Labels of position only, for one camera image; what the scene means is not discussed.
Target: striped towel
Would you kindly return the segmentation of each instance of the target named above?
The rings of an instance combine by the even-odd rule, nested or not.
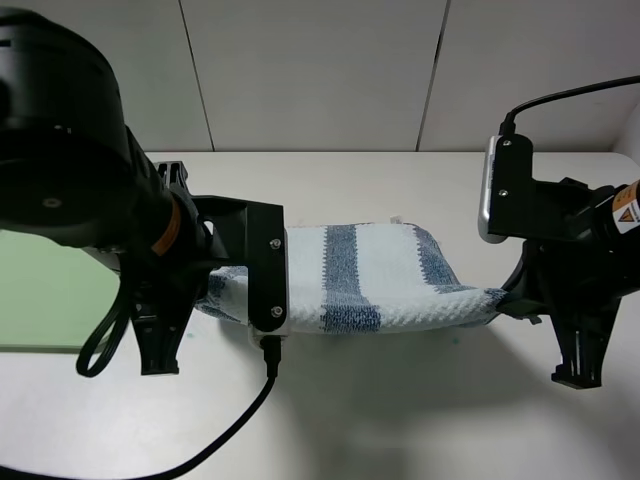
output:
[[[505,292],[461,285],[434,238],[409,224],[291,228],[289,320],[307,333],[483,325]],[[247,324],[247,269],[211,273],[198,310]]]

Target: white table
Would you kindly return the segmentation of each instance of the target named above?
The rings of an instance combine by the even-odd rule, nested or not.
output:
[[[282,203],[289,225],[429,229],[463,282],[499,286],[520,241],[476,234],[482,154],[152,154],[184,160],[193,193]],[[631,183],[616,154],[541,154],[539,179]],[[261,480],[601,480],[640,471],[640,296],[623,301],[601,389],[551,383],[550,322],[371,337],[294,335],[256,417],[189,474]],[[181,374],[140,377],[128,333],[93,380],[64,355],[0,355],[0,464],[82,478],[155,473],[230,425],[264,382],[236,325],[194,314]]]

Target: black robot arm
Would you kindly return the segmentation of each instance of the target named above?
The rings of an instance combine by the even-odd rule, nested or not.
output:
[[[251,324],[261,332],[284,324],[282,207],[191,195],[184,166],[153,165],[125,126],[100,52],[19,9],[0,9],[0,145],[0,228],[82,248],[120,276],[111,311],[78,358],[80,374],[106,367],[129,319],[142,374],[178,373],[194,303],[210,271],[226,265],[248,267]]]
[[[591,190],[565,178],[533,179],[533,144],[515,133],[520,111],[640,77],[561,92],[510,112],[485,156],[478,226],[490,243],[525,239],[498,310],[515,317],[549,315],[562,364],[552,380],[573,388],[602,384],[602,364],[623,296],[640,289],[639,183]]]

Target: black cord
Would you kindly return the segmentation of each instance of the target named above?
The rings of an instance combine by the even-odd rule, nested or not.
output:
[[[132,478],[129,480],[173,480],[196,468],[220,447],[227,443],[251,419],[251,417],[253,417],[269,396],[269,393],[271,393],[273,385],[276,382],[276,377],[278,376],[278,364],[280,363],[281,357],[281,343],[282,339],[276,336],[264,337],[260,342],[260,346],[264,350],[264,360],[267,364],[267,383],[264,385],[262,391],[258,394],[249,408],[247,408],[240,418],[238,418],[238,420],[236,420],[235,423],[227,429],[227,431],[215,439],[208,447],[198,453],[195,457],[184,462],[182,465],[178,465],[177,467],[162,473],[147,475],[146,477]],[[76,480],[72,478],[53,477],[49,475],[23,472],[2,466],[0,466],[0,478],[3,480]]]
[[[129,316],[131,308],[131,299],[133,297],[133,285],[129,280],[126,264],[121,265],[120,287],[116,299],[111,305],[109,312],[104,319],[98,324],[96,329],[89,335],[87,341],[82,346],[78,360],[76,360],[76,372],[83,377],[95,377],[100,374],[109,365],[114,353],[120,345],[120,341],[127,331],[129,324]],[[104,345],[102,353],[92,366],[89,366],[91,357],[96,352],[102,339],[112,328],[109,337]]]
[[[544,103],[554,102],[556,100],[562,100],[563,98],[575,97],[577,95],[583,95],[585,93],[599,92],[600,90],[608,90],[609,88],[624,87],[626,85],[633,85],[640,83],[640,75],[633,77],[618,78],[617,80],[609,80],[607,82],[594,83],[593,85],[586,85],[580,88],[574,88],[572,90],[565,90],[564,92],[552,93],[551,95],[545,95],[544,97],[536,98],[518,105],[516,108],[507,113],[502,124],[500,124],[500,135],[512,135],[516,131],[515,119],[516,115],[528,110],[532,107],[537,107]]]

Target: screw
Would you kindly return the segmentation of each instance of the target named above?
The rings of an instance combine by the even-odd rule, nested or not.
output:
[[[46,208],[58,208],[61,205],[62,205],[62,200],[60,200],[59,198],[50,197],[50,198],[45,198],[42,201],[42,206]]]

